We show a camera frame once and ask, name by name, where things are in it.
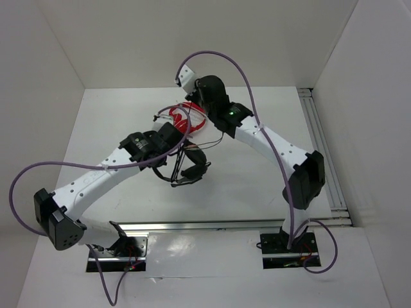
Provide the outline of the black headphones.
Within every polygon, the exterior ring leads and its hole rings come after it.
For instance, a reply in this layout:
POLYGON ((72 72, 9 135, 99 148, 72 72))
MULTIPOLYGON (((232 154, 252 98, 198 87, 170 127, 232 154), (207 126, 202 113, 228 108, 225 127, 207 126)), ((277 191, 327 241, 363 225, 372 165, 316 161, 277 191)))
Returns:
POLYGON ((189 140, 185 140, 175 154, 177 155, 177 159, 170 177, 164 176, 157 167, 152 168, 158 178, 170 183, 173 188, 191 185, 200 181, 211 165, 203 150, 189 140), (181 170, 185 157, 187 157, 193 165, 181 170))

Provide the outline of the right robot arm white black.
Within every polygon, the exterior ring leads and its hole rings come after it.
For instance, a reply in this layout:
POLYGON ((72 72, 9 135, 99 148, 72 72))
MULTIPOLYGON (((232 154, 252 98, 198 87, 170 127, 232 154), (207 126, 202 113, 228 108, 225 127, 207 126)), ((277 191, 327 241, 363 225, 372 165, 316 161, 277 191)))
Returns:
POLYGON ((280 228, 283 249, 293 252, 302 244, 308 208, 325 184, 324 157, 288 142, 258 120, 257 113, 230 101, 223 81, 214 75, 179 77, 186 99, 205 111, 214 127, 275 163, 284 178, 283 198, 289 213, 280 228))

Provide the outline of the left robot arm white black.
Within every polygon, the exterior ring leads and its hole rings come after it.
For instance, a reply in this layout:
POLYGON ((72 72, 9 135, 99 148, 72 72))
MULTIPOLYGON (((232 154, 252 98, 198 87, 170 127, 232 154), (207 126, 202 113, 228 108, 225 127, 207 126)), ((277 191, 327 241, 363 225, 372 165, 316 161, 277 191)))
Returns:
POLYGON ((37 191, 33 197, 35 217, 55 249, 89 244, 100 246, 113 256, 124 253, 127 236, 121 227, 113 221, 86 220, 84 212, 144 168, 163 164, 183 138, 184 134, 170 123, 148 132, 132 133, 92 171, 53 192, 37 191))

